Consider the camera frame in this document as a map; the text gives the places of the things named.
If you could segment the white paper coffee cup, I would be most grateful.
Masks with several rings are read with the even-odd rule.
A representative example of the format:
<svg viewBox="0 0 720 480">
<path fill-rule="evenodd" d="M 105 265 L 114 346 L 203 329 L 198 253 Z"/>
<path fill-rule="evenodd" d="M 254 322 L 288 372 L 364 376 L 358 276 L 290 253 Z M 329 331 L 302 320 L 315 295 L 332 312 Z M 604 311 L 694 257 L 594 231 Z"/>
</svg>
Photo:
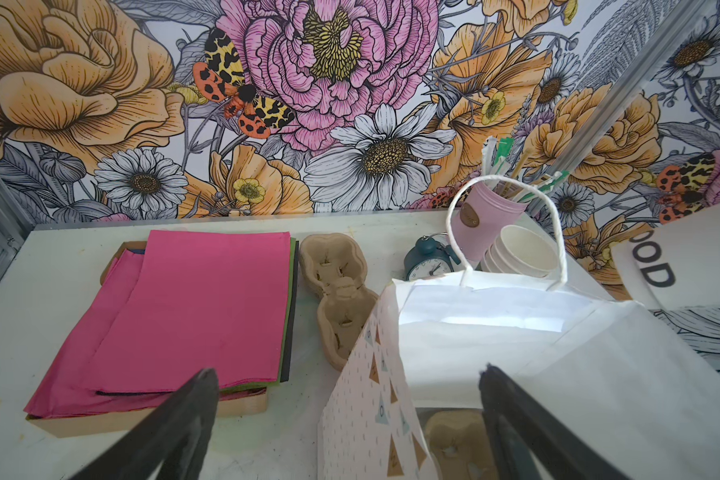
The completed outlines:
<svg viewBox="0 0 720 480">
<path fill-rule="evenodd" d="M 611 248 L 628 295 L 649 309 L 720 307 L 720 204 Z"/>
</svg>

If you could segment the pulp cup carrier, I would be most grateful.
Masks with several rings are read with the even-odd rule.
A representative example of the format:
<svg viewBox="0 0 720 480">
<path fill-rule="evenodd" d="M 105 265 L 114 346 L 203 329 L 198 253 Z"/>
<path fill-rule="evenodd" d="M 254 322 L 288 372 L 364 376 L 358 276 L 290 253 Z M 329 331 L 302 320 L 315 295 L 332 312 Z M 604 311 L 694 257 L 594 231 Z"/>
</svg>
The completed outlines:
<svg viewBox="0 0 720 480">
<path fill-rule="evenodd" d="M 475 409 L 435 411 L 424 436 L 440 479 L 498 479 L 482 412 Z"/>
</svg>

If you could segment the cartoon animal gift bag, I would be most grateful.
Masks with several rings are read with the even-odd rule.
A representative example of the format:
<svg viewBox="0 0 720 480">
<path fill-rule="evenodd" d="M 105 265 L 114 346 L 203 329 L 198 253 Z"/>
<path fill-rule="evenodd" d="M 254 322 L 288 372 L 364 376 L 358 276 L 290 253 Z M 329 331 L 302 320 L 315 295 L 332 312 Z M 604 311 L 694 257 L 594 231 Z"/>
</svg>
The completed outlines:
<svg viewBox="0 0 720 480">
<path fill-rule="evenodd" d="M 466 265 L 377 300 L 318 422 L 321 479 L 437 479 L 418 411 L 482 412 L 491 364 L 623 479 L 720 479 L 720 374 L 634 301 Z"/>
</svg>

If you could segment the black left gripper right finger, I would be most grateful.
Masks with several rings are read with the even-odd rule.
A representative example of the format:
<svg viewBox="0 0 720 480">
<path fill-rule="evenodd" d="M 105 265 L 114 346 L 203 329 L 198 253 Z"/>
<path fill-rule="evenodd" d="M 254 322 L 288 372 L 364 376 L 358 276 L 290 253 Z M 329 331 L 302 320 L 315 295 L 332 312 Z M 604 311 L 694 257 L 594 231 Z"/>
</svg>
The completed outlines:
<svg viewBox="0 0 720 480">
<path fill-rule="evenodd" d="M 623 479 L 500 368 L 487 365 L 479 391 L 490 451 L 500 479 Z"/>
</svg>

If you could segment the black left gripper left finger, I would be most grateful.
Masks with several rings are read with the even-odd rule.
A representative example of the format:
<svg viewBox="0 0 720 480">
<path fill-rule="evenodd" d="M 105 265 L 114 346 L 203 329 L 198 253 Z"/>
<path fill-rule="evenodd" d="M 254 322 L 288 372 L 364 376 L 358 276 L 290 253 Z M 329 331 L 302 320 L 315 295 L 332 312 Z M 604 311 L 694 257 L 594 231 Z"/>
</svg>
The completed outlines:
<svg viewBox="0 0 720 480">
<path fill-rule="evenodd" d="M 76 479 L 197 479 L 219 403 L 218 378 L 203 369 Z"/>
</svg>

